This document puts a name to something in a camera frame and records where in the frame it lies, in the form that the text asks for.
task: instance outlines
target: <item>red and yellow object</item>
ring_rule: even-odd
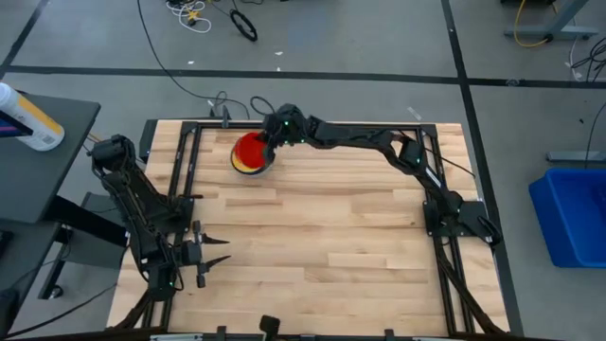
[[[267,143],[258,140],[259,133],[248,133],[238,139],[231,151],[231,165],[242,174],[257,175],[270,165],[267,165],[263,150]]]

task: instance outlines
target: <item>wooden table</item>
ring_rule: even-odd
[[[146,174],[160,192],[169,189],[180,127],[181,121],[161,120],[155,130]],[[442,155],[470,169],[461,126],[438,124],[437,131]],[[246,132],[203,130],[193,193],[205,198],[197,201],[194,219],[209,236],[231,241],[205,246],[205,259],[232,257],[206,275],[204,289],[195,285],[195,268],[183,268],[186,289],[173,300],[169,330],[215,332],[224,325],[229,333],[259,333],[260,317],[270,314],[287,334],[383,335],[393,329],[396,335],[446,335],[417,180],[374,151],[307,145],[280,149],[269,172],[248,178],[229,163]],[[473,178],[444,166],[449,188],[476,199]],[[508,330],[489,247],[476,238],[459,243],[470,291]],[[108,325],[119,322],[145,288],[129,254]],[[462,331],[459,300],[451,291]]]

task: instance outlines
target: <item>concrete floor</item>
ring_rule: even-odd
[[[257,26],[256,44],[245,41],[214,9],[205,10],[213,28],[201,35],[180,27],[162,0],[141,2],[151,38],[168,68],[457,76],[439,0],[266,0],[262,6],[240,5]],[[0,60],[38,4],[0,0]],[[451,6],[470,78],[570,80],[564,63],[571,42],[520,48],[501,34],[516,8],[502,7],[497,0],[451,0]],[[605,12],[606,4],[590,1],[579,13],[578,24],[606,34]],[[530,8],[524,22],[539,23],[552,15],[546,7]],[[584,58],[597,39],[579,42],[576,58]],[[134,0],[50,0],[12,65],[158,69]],[[205,100],[181,92],[166,77],[8,72],[3,81],[33,94],[97,101],[102,109],[93,132],[104,137],[123,134],[133,141],[138,141],[146,119],[206,116],[209,109]],[[179,81],[213,97],[225,90],[244,102],[261,95],[275,104],[296,103],[306,114],[331,120],[414,121],[406,111],[410,106],[423,121],[462,123],[470,154],[475,155],[458,85],[207,77]],[[589,124],[606,91],[485,86],[471,91],[525,335],[603,339],[606,272],[552,265],[527,186],[549,168],[546,152],[584,149]],[[234,117],[243,117],[237,105],[231,109]],[[594,139],[596,149],[606,148],[606,136],[596,134]],[[478,173],[475,163],[473,169]],[[61,195],[80,202],[86,191],[104,193],[81,153]],[[59,279],[66,295],[51,301],[36,299],[44,277],[41,271],[14,330],[84,301],[115,281],[117,271],[68,264]],[[111,296],[26,336],[101,330]]]

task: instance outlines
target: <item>blue plastic container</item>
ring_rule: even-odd
[[[548,170],[529,190],[551,261],[606,268],[606,170]]]

